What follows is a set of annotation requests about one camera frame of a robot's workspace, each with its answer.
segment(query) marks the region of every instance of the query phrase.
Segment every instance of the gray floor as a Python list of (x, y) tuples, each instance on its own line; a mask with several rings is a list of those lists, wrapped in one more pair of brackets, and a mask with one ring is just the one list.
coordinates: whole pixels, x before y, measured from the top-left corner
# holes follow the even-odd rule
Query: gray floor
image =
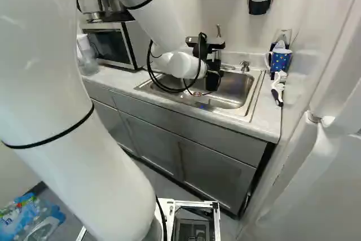
[[(154, 172), (147, 166), (136, 162), (151, 182), (159, 198), (170, 198), (177, 200), (199, 200), (196, 196), (188, 193), (176, 184), (170, 182), (162, 175)], [(40, 198), (47, 199), (60, 206), (62, 212), (67, 215), (67, 220), (54, 232), (50, 241), (75, 241), (82, 223), (68, 210), (60, 199), (50, 190), (44, 191)], [(239, 221), (233, 220), (225, 214), (221, 214), (221, 239), (222, 241), (235, 241)], [(87, 234), (84, 241), (96, 241), (90, 234)]]

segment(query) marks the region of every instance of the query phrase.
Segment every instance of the countertop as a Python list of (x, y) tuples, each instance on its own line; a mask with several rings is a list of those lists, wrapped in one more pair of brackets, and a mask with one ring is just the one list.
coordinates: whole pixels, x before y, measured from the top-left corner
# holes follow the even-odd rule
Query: countertop
[[(253, 62), (250, 66), (258, 69), (263, 68), (259, 66), (260, 63), (261, 62)], [(264, 76), (251, 122), (220, 116), (206, 110), (194, 108), (186, 104), (135, 90), (135, 87), (144, 81), (149, 80), (149, 74), (144, 70), (133, 72), (100, 66), (100, 71), (97, 74), (83, 76), (83, 79), (111, 91), (125, 94), (144, 102), (155, 104), (227, 129), (251, 135), (252, 137), (263, 139), (264, 141), (278, 143), (280, 138), (281, 108), (276, 105), (273, 99), (271, 94), (271, 80), (267, 74)]]

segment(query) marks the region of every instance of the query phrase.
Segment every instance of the stainless steel sink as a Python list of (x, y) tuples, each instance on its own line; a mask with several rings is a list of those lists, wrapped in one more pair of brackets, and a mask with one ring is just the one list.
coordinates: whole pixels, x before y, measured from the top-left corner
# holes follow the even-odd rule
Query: stainless steel sink
[[(224, 76), (217, 91), (209, 93), (205, 89), (205, 79), (199, 79), (190, 87), (191, 95), (187, 90), (182, 93), (167, 93), (148, 80), (135, 89), (167, 98), (175, 102), (207, 110), (222, 116), (239, 120), (250, 121), (256, 105), (263, 71), (251, 69), (241, 72), (239, 69), (224, 69)], [(158, 80), (165, 86), (179, 89), (184, 87), (182, 79), (171, 75), (158, 75)]]

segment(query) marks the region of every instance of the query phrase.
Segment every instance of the kitchen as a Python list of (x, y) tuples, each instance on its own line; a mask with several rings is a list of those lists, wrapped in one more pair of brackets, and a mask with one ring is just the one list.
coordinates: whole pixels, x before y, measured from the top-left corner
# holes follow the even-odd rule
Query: kitchen
[[(336, 97), (338, 100), (352, 100), (348, 97), (359, 80), (356, 71), (360, 64), (354, 59), (359, 56), (355, 44), (359, 29), (355, 26), (359, 23), (361, 1), (273, 0), (267, 14), (257, 16), (248, 14), (248, 0), (174, 2), (188, 36), (196, 36), (199, 31), (216, 36), (215, 26), (221, 26), (226, 42), (222, 64), (234, 68), (228, 71), (223, 66), (226, 75), (241, 73), (240, 63), (244, 61), (251, 71), (260, 71), (246, 95), (251, 100), (245, 119), (230, 117), (229, 113), (222, 116), (143, 91), (139, 88), (149, 80), (147, 71), (100, 66), (98, 73), (83, 76), (83, 83), (113, 138), (135, 160), (201, 198), (219, 201), (230, 216), (241, 217), (238, 240), (298, 240), (295, 236), (304, 240), (305, 232), (313, 240), (355, 236), (357, 228), (352, 224), (339, 229), (338, 235), (312, 226), (324, 220), (327, 227), (336, 227), (345, 219), (351, 221), (356, 215), (351, 203), (359, 203), (353, 198), (357, 186), (351, 185), (347, 186), (350, 192), (341, 195), (351, 203), (333, 205), (331, 200), (322, 200), (328, 196), (336, 200), (338, 195), (330, 189), (317, 190), (314, 185), (318, 181), (321, 185), (332, 183), (342, 170), (344, 178), (354, 176), (338, 166), (332, 178), (328, 177), (325, 173), (332, 170), (340, 154), (334, 151), (322, 160), (313, 145), (325, 133), (335, 133), (327, 129), (324, 132), (315, 116), (335, 116), (336, 112), (351, 122), (347, 112), (358, 105), (332, 103), (335, 94), (327, 86), (342, 93)], [(276, 105), (271, 94), (272, 81), (264, 61), (278, 29), (292, 30), (293, 59), (287, 71), (283, 108)], [(348, 84), (340, 83), (342, 75), (349, 76)], [(326, 103), (324, 93), (328, 94)], [(308, 109), (315, 110), (314, 116), (305, 113)], [(329, 122), (324, 122), (325, 126), (331, 127), (332, 120), (325, 121)], [(340, 121), (337, 127), (344, 124)], [(344, 131), (357, 138), (356, 127)], [(356, 167), (351, 162), (349, 165), (351, 169)], [(319, 198), (313, 197), (314, 191)], [(334, 213), (330, 214), (334, 219), (324, 217), (320, 210), (330, 207), (335, 212), (347, 212), (348, 217), (337, 219), (331, 216)]]

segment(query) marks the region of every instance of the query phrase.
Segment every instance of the black cable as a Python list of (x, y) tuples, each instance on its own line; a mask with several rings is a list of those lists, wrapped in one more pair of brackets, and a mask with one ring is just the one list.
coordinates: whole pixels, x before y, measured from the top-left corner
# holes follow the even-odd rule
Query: black cable
[(161, 56), (163, 56), (163, 54), (161, 54), (160, 56), (153, 56), (152, 51), (151, 51), (151, 56), (152, 56), (153, 58), (155, 58), (155, 59), (158, 59), (158, 58), (160, 58)]
[(195, 84), (195, 82), (197, 81), (198, 77), (199, 77), (199, 73), (201, 71), (201, 54), (200, 54), (200, 50), (201, 50), (201, 45), (200, 45), (200, 42), (201, 42), (201, 38), (205, 36), (206, 37), (206, 34), (204, 33), (199, 33), (198, 35), (198, 50), (199, 50), (199, 55), (198, 55), (198, 69), (197, 69), (197, 74), (196, 74), (196, 77), (192, 80), (192, 82), (186, 87), (183, 87), (183, 88), (180, 88), (180, 89), (173, 89), (171, 87), (167, 87), (165, 85), (163, 85), (157, 78), (156, 76), (154, 75), (153, 73), (153, 70), (152, 70), (152, 67), (151, 67), (151, 62), (150, 62), (150, 56), (151, 56), (151, 51), (152, 51), (152, 45), (153, 45), (153, 41), (151, 40), (150, 43), (149, 43), (149, 47), (148, 47), (148, 52), (147, 52), (147, 69), (148, 69), (148, 73), (149, 73), (149, 76), (151, 78), (151, 80), (153, 81), (154, 84), (157, 85), (157, 87), (159, 87), (160, 89), (162, 89), (163, 91), (165, 92), (168, 92), (168, 93), (182, 93), (184, 92), (185, 90), (187, 90), (187, 88), (189, 89), (191, 86), (193, 86)]
[(167, 225), (166, 225), (166, 223), (165, 223), (165, 216), (164, 216), (164, 213), (163, 213), (163, 209), (162, 209), (162, 207), (160, 206), (160, 203), (159, 203), (159, 200), (158, 200), (157, 195), (156, 195), (156, 201), (157, 201), (157, 204), (158, 204), (158, 207), (159, 207), (160, 216), (162, 217), (163, 240), (164, 240), (164, 241), (167, 241), (167, 240), (168, 240)]
[[(218, 83), (217, 83), (217, 87), (216, 87), (215, 89), (218, 89), (219, 85), (221, 84), (221, 76), (219, 75), (219, 73), (217, 73), (217, 75), (218, 75)], [(189, 94), (191, 94), (192, 96), (198, 96), (198, 95), (194, 95), (194, 93), (192, 93), (192, 92), (190, 91), (190, 89), (189, 89), (188, 86), (186, 85), (185, 79), (183, 79), (183, 83), (184, 83), (184, 85), (186, 86), (186, 89), (187, 89), (187, 91), (189, 92)], [(205, 95), (211, 94), (211, 93), (213, 93), (213, 92), (214, 92), (214, 91), (210, 91), (210, 92), (208, 92), (208, 93), (201, 93), (201, 95), (199, 95), (199, 96), (205, 96)]]

